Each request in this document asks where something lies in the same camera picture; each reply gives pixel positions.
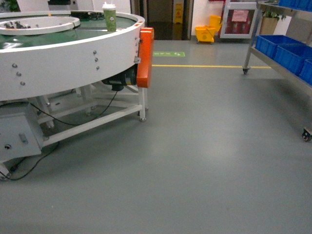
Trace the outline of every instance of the green floor sign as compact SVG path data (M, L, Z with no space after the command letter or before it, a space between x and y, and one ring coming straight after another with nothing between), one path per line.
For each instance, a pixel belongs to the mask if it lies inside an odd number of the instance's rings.
M184 52L175 51L154 51L153 56L156 57L185 57Z

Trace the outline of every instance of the caster wheel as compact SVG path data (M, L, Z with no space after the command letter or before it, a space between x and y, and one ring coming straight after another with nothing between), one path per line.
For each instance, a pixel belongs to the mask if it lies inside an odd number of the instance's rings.
M249 68L243 68L243 73L246 75L248 73Z
M0 176L0 182L1 181L8 181L9 180L9 178L11 177L11 173L8 173L7 175L6 175L6 177L4 177L3 175L1 175Z
M302 138L305 142L309 142L312 139L311 134L307 130L303 130Z

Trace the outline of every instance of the blue plastic bin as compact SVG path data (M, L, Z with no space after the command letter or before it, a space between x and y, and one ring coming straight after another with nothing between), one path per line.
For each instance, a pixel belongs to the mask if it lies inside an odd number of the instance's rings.
M297 0L296 8L307 11L310 0Z
M270 58L274 58L279 45L304 45L283 35L259 35L255 48Z
M304 60L312 59L312 48L306 45L279 45L274 60L294 73L299 75Z
M279 6L286 6L289 8L296 8L298 4L298 0L279 0Z
M308 84L312 85L312 59L307 59L304 61L299 77Z
M307 11L312 11L312 0L308 3Z

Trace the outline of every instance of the door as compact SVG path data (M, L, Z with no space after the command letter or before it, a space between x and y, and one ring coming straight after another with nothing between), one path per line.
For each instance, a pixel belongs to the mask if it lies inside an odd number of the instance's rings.
M156 40L190 40L194 0L131 0L133 14L153 27Z

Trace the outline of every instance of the cup lid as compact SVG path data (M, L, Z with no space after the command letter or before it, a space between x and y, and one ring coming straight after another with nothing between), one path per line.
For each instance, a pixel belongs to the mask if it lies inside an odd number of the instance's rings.
M116 9L116 6L115 6L115 4L107 4L105 2L105 4L103 4L102 8L103 9Z

